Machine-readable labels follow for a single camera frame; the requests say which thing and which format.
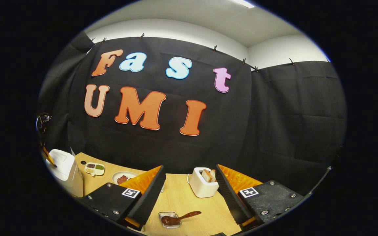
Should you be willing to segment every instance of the wooden table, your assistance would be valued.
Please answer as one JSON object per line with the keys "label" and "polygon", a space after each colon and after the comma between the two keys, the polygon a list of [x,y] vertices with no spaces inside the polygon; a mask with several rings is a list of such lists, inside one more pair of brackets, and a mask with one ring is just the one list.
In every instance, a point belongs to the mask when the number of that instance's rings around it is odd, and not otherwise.
{"label": "wooden table", "polygon": [[[78,167],[83,175],[84,195],[91,193],[101,185],[112,182],[112,175],[119,171],[130,171],[137,175],[144,170],[136,170],[117,166],[105,161],[90,157],[84,153],[75,156]],[[102,176],[92,177],[84,171],[81,161],[94,162],[105,165],[105,173]],[[140,232],[150,236],[210,236],[220,232],[233,235],[240,231],[240,227],[234,221],[224,198],[218,192],[212,197],[198,198],[186,182],[187,174],[166,174],[164,192],[159,194],[157,202]],[[158,218],[159,212],[176,212],[178,216],[191,211],[201,211],[202,214],[182,220],[182,225],[175,229],[166,229]]]}

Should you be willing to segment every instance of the ceiling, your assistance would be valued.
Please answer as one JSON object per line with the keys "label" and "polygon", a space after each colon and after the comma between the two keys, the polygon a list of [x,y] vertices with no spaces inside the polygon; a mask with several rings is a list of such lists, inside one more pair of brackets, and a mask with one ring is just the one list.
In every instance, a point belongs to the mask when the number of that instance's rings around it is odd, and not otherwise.
{"label": "ceiling", "polygon": [[199,25],[251,47],[279,36],[302,34],[275,15],[231,0],[140,0],[100,19],[85,32],[137,19],[168,19]]}

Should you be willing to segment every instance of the white wall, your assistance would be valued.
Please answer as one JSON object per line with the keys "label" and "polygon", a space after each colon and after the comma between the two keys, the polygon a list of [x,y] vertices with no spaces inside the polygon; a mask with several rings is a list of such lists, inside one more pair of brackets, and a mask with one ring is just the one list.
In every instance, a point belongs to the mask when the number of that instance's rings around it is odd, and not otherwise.
{"label": "white wall", "polygon": [[101,42],[103,38],[117,39],[126,37],[141,36],[161,37],[178,39],[214,48],[239,60],[246,58],[248,63],[249,53],[247,48],[239,42],[222,35],[216,31],[198,25],[165,19],[140,19],[132,21],[122,21],[111,24],[87,33],[87,36],[94,43]]}
{"label": "white wall", "polygon": [[327,61],[323,51],[305,35],[276,37],[249,48],[249,64],[259,69],[300,61]]}

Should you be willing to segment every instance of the orange letter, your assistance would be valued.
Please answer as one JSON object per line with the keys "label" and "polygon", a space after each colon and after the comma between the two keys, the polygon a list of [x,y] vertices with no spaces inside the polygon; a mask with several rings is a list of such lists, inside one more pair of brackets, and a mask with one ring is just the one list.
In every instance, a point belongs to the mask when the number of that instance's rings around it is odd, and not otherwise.
{"label": "orange letter", "polygon": [[109,86],[106,85],[100,85],[99,87],[99,101],[97,102],[97,107],[94,109],[91,106],[91,101],[93,100],[93,92],[96,90],[96,85],[87,85],[86,87],[86,94],[84,99],[84,109],[87,114],[89,114],[92,117],[98,117],[100,114],[102,114],[103,111],[103,105],[105,104],[105,97],[106,93],[109,91]]}
{"label": "orange letter", "polygon": [[142,103],[139,103],[137,90],[135,88],[123,87],[120,89],[120,92],[122,93],[122,101],[120,102],[119,114],[115,117],[116,122],[127,124],[129,120],[126,114],[129,112],[131,123],[136,125],[142,114],[144,114],[144,119],[139,123],[141,127],[151,130],[160,129],[160,125],[157,121],[161,103],[166,98],[164,93],[152,91]]}
{"label": "orange letter", "polygon": [[186,116],[185,125],[180,129],[180,133],[189,136],[198,136],[198,124],[201,113],[207,108],[207,105],[197,100],[188,100],[188,115]]}
{"label": "orange letter", "polygon": [[123,51],[122,49],[112,51],[112,52],[105,52],[100,57],[99,64],[97,65],[97,68],[91,76],[100,76],[106,73],[105,66],[107,65],[110,67],[113,64],[113,61],[115,61],[116,57],[120,57],[122,55]]}

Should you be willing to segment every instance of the white appliance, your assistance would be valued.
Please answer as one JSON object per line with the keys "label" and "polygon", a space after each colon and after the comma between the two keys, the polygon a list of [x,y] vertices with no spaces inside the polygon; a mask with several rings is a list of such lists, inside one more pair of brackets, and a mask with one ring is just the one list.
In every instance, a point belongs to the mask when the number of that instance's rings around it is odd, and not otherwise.
{"label": "white appliance", "polygon": [[49,155],[57,167],[54,167],[48,160],[45,160],[46,166],[57,182],[72,195],[83,197],[83,176],[75,162],[75,157],[57,149],[50,151]]}
{"label": "white appliance", "polygon": [[212,197],[216,193],[219,185],[218,182],[208,183],[201,176],[200,171],[203,170],[211,171],[211,169],[206,167],[196,167],[193,169],[192,177],[189,180],[190,187],[193,193],[200,198]]}

